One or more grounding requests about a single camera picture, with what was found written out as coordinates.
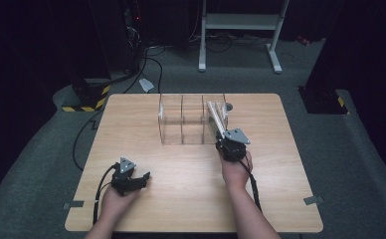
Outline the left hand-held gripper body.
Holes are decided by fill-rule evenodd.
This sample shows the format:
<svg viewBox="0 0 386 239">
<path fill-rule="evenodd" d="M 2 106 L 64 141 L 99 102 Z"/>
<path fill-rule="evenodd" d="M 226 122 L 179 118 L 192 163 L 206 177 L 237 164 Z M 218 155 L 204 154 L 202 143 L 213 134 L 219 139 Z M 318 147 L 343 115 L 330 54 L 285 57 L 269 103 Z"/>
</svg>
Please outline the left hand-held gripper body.
<svg viewBox="0 0 386 239">
<path fill-rule="evenodd" d="M 135 181 L 131 178 L 134 173 L 136 164 L 129 159 L 122 157 L 116 166 L 112 175 L 111 187 L 121 196 L 137 190 Z"/>
</svg>

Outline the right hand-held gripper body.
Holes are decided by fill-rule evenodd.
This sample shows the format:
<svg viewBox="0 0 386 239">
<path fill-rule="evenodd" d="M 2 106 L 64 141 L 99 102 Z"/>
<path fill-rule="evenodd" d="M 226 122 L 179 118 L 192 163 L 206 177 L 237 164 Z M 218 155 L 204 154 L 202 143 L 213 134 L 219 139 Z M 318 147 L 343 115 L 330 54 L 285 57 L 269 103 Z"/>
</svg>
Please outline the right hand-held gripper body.
<svg viewBox="0 0 386 239">
<path fill-rule="evenodd" d="M 247 154 L 247 144 L 250 140 L 240 128 L 226 130 L 224 139 L 216 140 L 216 148 L 223 158 L 230 162 L 236 162 L 244 158 Z"/>
</svg>

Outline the green leaf picture book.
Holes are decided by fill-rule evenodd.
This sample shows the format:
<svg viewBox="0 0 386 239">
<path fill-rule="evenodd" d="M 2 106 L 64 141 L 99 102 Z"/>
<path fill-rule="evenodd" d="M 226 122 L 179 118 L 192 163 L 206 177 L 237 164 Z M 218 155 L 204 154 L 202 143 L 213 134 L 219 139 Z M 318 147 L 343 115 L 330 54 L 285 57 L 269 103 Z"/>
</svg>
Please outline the green leaf picture book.
<svg viewBox="0 0 386 239">
<path fill-rule="evenodd" d="M 223 102 L 208 102 L 207 109 L 211 133 L 215 136 L 218 131 L 224 135 L 224 132 L 227 130 L 228 119 L 226 104 Z"/>
</svg>

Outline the clear acrylic divided organizer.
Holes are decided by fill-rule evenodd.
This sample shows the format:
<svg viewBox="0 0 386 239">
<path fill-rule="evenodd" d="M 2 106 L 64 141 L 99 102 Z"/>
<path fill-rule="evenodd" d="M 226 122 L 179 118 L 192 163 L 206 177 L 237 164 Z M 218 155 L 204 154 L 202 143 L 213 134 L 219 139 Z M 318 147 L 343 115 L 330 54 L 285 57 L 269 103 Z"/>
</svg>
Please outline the clear acrylic divided organizer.
<svg viewBox="0 0 386 239">
<path fill-rule="evenodd" d="M 228 124 L 224 94 L 161 94 L 158 124 L 163 144 L 213 144 L 216 132 L 209 107 Z"/>
</svg>

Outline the person's right hand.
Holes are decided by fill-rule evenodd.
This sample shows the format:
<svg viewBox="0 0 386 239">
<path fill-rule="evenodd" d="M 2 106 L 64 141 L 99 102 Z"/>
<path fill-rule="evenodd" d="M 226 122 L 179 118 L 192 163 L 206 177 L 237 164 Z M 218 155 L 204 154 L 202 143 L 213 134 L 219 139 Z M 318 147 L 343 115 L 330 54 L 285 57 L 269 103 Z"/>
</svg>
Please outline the person's right hand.
<svg viewBox="0 0 386 239">
<path fill-rule="evenodd" d="M 240 161 L 230 162 L 220 156 L 222 176 L 229 189 L 244 189 L 253 170 L 252 157 L 249 152 Z"/>
</svg>

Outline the person's left hand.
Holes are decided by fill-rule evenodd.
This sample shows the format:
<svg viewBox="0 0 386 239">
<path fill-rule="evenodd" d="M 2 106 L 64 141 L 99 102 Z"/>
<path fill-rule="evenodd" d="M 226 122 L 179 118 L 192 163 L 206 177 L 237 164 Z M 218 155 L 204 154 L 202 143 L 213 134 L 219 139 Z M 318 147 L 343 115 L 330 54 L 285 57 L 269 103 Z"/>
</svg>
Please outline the person's left hand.
<svg viewBox="0 0 386 239">
<path fill-rule="evenodd" d="M 127 195 L 120 195 L 113 187 L 109 187 L 102 197 L 98 221 L 112 225 L 116 224 L 129 209 L 138 194 L 139 190 L 135 190 Z"/>
</svg>

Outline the grey tape piece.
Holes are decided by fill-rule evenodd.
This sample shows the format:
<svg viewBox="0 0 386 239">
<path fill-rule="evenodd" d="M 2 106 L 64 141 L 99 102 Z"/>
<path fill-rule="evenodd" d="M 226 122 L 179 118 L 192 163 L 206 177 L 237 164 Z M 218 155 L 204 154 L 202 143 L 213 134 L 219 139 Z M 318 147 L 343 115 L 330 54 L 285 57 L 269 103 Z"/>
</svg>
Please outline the grey tape piece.
<svg viewBox="0 0 386 239">
<path fill-rule="evenodd" d="M 63 210 L 69 210 L 70 208 L 74 208 L 74 207 L 84 207 L 84 201 L 81 201 L 81 200 L 74 200 L 74 201 L 71 201 L 71 202 L 66 202 L 64 203 L 63 205 Z"/>
<path fill-rule="evenodd" d="M 321 197 L 321 196 L 311 196 L 311 197 L 307 197 L 305 198 L 304 200 L 304 203 L 306 205 L 311 205 L 311 204 L 319 204 L 319 203 L 322 203 L 324 201 L 324 199 Z"/>
</svg>

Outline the white scrap on floor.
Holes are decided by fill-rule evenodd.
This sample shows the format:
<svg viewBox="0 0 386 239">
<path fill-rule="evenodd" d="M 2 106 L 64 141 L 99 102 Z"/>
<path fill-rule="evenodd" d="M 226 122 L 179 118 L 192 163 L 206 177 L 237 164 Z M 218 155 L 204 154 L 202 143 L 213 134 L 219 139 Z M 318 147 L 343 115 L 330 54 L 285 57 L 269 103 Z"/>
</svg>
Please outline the white scrap on floor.
<svg viewBox="0 0 386 239">
<path fill-rule="evenodd" d="M 146 93 L 149 93 L 154 88 L 154 85 L 145 78 L 140 79 L 139 83 Z"/>
</svg>

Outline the black stand with hazard-striped base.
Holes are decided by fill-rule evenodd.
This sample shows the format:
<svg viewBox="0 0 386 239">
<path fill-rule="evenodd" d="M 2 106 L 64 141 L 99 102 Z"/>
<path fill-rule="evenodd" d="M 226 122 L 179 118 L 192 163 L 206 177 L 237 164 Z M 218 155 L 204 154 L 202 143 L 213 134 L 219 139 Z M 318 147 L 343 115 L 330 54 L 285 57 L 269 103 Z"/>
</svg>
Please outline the black stand with hazard-striped base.
<svg viewBox="0 0 386 239">
<path fill-rule="evenodd" d="M 298 92 L 309 114 L 348 115 L 343 98 L 336 92 L 324 92 L 307 87 L 299 87 Z"/>
<path fill-rule="evenodd" d="M 73 92 L 70 98 L 63 102 L 62 110 L 67 113 L 99 111 L 104 105 L 109 89 L 109 85 L 91 85 L 85 79 L 73 80 Z"/>
</svg>

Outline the white metal stand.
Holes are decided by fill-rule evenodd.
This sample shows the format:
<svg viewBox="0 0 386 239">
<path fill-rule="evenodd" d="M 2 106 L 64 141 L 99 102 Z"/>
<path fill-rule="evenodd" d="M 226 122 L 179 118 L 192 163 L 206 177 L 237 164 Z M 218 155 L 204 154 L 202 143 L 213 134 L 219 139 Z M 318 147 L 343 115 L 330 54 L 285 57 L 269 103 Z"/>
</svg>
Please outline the white metal stand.
<svg viewBox="0 0 386 239">
<path fill-rule="evenodd" d="M 256 30 L 273 31 L 272 41 L 266 45 L 274 72 L 283 72 L 276 53 L 276 46 L 284 24 L 290 0 L 283 0 L 278 14 L 221 14 L 208 13 L 207 0 L 202 2 L 201 40 L 198 58 L 198 71 L 206 71 L 206 31 L 207 30 Z"/>
</svg>

